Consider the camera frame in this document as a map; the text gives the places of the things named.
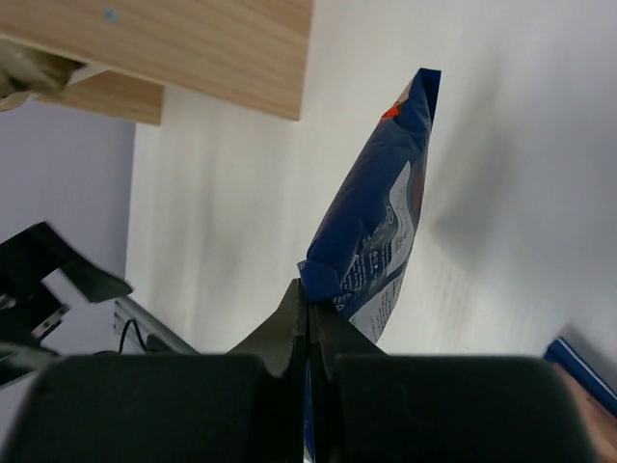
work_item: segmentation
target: black plastic part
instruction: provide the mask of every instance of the black plastic part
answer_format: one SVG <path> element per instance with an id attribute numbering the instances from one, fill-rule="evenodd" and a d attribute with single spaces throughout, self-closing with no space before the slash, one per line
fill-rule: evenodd
<path id="1" fill-rule="evenodd" d="M 541 360 L 352 355 L 336 378 L 344 461 L 597 461 Z"/>
<path id="2" fill-rule="evenodd" d="M 332 303 L 308 308 L 310 382 L 316 461 L 336 461 L 341 448 L 342 417 L 335 375 L 340 355 L 387 357 L 345 320 Z"/>
<path id="3" fill-rule="evenodd" d="M 260 358 L 280 392 L 269 411 L 279 421 L 279 449 L 272 461 L 302 462 L 308 312 L 299 280 L 292 280 L 277 310 L 229 352 Z"/>
<path id="4" fill-rule="evenodd" d="M 276 390 L 250 356 L 71 358 L 37 381 L 2 461 L 274 461 Z"/>
<path id="5" fill-rule="evenodd" d="M 591 463 L 565 386 L 522 358 L 389 357 L 297 281 L 226 356 L 73 358 L 38 380 L 2 461 Z"/>
<path id="6" fill-rule="evenodd" d="M 90 301 L 130 294 L 131 286 L 93 265 L 71 248 L 46 222 L 0 244 L 0 291 L 21 299 L 59 268 Z"/>

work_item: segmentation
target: blue snack bag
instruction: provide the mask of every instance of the blue snack bag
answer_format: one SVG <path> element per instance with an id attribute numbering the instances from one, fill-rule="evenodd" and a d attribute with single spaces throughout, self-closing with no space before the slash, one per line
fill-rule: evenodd
<path id="1" fill-rule="evenodd" d="M 376 342 L 407 267 L 441 72 L 421 68 L 381 118 L 298 264 L 309 303 L 333 300 Z"/>

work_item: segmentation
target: wooden shelf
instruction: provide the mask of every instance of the wooden shelf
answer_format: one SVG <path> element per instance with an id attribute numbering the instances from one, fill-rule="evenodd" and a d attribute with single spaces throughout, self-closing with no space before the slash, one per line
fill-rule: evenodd
<path id="1" fill-rule="evenodd" d="M 311 15 L 312 0 L 8 0 L 0 37 L 298 120 Z"/>
<path id="2" fill-rule="evenodd" d="M 69 85 L 62 99 L 39 101 L 84 109 L 136 123 L 161 124 L 163 86 L 106 70 Z"/>

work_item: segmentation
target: plastic bag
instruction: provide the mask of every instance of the plastic bag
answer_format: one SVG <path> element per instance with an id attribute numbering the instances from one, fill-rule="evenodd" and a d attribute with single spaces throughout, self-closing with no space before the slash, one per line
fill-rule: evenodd
<path id="1" fill-rule="evenodd" d="M 381 118 L 298 264 L 307 300 L 332 299 L 372 341 L 386 327 L 414 244 L 440 78 L 420 69 Z"/>
<path id="2" fill-rule="evenodd" d="M 21 106 L 30 93 L 59 97 L 83 65 L 11 41 L 0 40 L 0 111 Z"/>

